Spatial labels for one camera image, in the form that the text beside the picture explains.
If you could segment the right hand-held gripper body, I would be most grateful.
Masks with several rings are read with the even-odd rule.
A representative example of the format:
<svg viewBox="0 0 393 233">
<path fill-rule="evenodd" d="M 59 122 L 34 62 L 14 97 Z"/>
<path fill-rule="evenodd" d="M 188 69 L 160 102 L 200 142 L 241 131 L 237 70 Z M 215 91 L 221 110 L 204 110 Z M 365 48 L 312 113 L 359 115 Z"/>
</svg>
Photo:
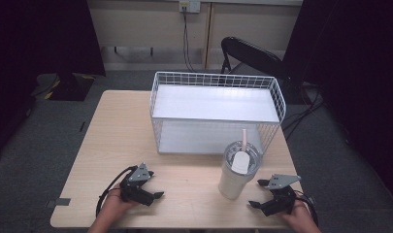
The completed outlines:
<svg viewBox="0 0 393 233">
<path fill-rule="evenodd" d="M 291 185 L 301 179 L 298 175 L 273 174 L 271 176 L 267 187 L 273 194 L 273 199 L 264 204 L 265 216 L 290 211 L 293 208 L 296 194 Z"/>
</svg>

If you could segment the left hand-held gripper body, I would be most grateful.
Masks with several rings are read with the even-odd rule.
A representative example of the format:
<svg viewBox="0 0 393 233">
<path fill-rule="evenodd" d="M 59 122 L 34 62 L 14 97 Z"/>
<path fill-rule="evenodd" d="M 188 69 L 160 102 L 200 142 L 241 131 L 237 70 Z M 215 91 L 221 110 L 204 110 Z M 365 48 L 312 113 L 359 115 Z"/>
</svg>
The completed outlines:
<svg viewBox="0 0 393 233">
<path fill-rule="evenodd" d="M 142 186 L 149 180 L 148 169 L 145 163 L 128 168 L 127 175 L 120 183 L 121 199 L 124 202 L 135 201 L 150 206 L 154 199 L 145 195 Z"/>
</svg>

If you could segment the white tumbler cup with lid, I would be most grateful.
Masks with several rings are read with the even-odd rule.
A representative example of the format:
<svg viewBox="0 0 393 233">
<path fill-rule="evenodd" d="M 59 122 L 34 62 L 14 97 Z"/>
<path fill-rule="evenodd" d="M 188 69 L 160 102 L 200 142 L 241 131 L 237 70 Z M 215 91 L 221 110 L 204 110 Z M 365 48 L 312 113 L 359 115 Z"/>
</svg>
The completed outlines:
<svg viewBox="0 0 393 233">
<path fill-rule="evenodd" d="M 237 199 L 256 175 L 261 162 L 262 153 L 253 144 L 244 145 L 242 141 L 230 144 L 223 155 L 220 193 L 228 199 Z"/>
</svg>

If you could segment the white wire shelf rack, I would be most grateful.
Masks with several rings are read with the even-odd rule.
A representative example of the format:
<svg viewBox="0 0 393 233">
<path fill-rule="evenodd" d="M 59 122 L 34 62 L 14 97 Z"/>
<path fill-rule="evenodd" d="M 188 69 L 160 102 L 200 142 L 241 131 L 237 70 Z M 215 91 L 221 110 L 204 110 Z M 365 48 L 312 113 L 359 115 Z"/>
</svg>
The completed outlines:
<svg viewBox="0 0 393 233">
<path fill-rule="evenodd" d="M 160 153 L 222 154 L 243 138 L 263 153 L 286 104 L 274 77 L 157 72 L 149 112 Z"/>
</svg>

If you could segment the person's right hand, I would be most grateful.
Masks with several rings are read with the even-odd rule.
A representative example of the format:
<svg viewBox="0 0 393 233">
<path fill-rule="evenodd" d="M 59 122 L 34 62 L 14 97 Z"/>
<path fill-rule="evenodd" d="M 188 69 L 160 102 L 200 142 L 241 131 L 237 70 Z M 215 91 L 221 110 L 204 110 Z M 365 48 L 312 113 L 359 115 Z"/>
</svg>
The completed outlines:
<svg viewBox="0 0 393 233">
<path fill-rule="evenodd" d="M 306 205 L 296 200 L 290 214 L 281 213 L 278 215 L 294 229 L 305 229 L 313 226 L 313 220 Z"/>
</svg>

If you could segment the person's left hand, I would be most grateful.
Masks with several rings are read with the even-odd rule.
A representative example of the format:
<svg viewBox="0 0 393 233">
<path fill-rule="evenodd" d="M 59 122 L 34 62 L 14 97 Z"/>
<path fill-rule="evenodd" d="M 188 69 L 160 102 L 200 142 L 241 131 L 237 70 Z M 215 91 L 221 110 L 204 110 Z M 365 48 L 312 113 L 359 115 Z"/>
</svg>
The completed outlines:
<svg viewBox="0 0 393 233">
<path fill-rule="evenodd" d="M 106 196 L 100 214 L 103 216 L 119 218 L 123 216 L 128 210 L 131 210 L 137 206 L 138 203 L 135 201 L 124 202 L 121 199 L 120 185 L 117 183 Z"/>
</svg>

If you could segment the grey tape strip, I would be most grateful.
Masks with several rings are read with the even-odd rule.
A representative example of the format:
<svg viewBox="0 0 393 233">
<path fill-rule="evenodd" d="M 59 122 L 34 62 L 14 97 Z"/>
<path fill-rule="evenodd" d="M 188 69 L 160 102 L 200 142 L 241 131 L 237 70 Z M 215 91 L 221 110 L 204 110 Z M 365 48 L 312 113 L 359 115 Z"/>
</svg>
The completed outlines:
<svg viewBox="0 0 393 233">
<path fill-rule="evenodd" d="M 68 206 L 71 202 L 70 198 L 56 198 L 49 200 L 46 204 L 48 208 L 55 208 L 56 206 Z"/>
</svg>

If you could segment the black stand base yellow tape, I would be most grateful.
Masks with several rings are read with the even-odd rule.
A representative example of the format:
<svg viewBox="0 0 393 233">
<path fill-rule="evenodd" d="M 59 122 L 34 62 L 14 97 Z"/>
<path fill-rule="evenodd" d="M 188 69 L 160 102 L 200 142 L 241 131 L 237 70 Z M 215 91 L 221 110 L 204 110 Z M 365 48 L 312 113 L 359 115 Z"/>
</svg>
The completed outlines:
<svg viewBox="0 0 393 233">
<path fill-rule="evenodd" d="M 84 74 L 44 74 L 37 78 L 31 95 L 52 101 L 83 101 L 94 81 Z"/>
</svg>

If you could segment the black folding chair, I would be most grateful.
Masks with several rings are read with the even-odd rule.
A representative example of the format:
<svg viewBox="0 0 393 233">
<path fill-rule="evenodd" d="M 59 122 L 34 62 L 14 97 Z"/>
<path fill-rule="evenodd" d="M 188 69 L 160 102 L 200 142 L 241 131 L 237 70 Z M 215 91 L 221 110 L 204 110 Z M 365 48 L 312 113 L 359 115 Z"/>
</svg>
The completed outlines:
<svg viewBox="0 0 393 233">
<path fill-rule="evenodd" d="M 311 102 L 300 82 L 293 81 L 275 54 L 237 37 L 221 41 L 224 60 L 221 74 L 250 74 L 275 77 L 287 104 L 302 105 Z"/>
</svg>

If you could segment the dark curtain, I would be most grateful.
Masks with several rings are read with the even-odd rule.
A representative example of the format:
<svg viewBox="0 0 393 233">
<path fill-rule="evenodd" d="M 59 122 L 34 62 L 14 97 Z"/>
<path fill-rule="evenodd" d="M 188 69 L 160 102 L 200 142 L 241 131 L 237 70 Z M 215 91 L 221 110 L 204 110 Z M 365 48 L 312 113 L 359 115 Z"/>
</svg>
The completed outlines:
<svg viewBox="0 0 393 233">
<path fill-rule="evenodd" d="M 53 73 L 105 74 L 87 0 L 0 0 L 0 150 Z"/>
<path fill-rule="evenodd" d="M 302 0 L 284 56 L 393 196 L 393 0 Z"/>
</svg>

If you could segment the white wall socket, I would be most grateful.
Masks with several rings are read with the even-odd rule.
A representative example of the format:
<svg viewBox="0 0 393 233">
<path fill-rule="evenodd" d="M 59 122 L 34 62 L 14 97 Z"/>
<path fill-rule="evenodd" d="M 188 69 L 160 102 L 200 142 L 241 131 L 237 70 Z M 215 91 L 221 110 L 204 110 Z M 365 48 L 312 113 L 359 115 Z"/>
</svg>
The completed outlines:
<svg viewBox="0 0 393 233">
<path fill-rule="evenodd" d="M 199 0 L 180 0 L 179 11 L 181 13 L 199 14 L 201 2 Z"/>
</svg>

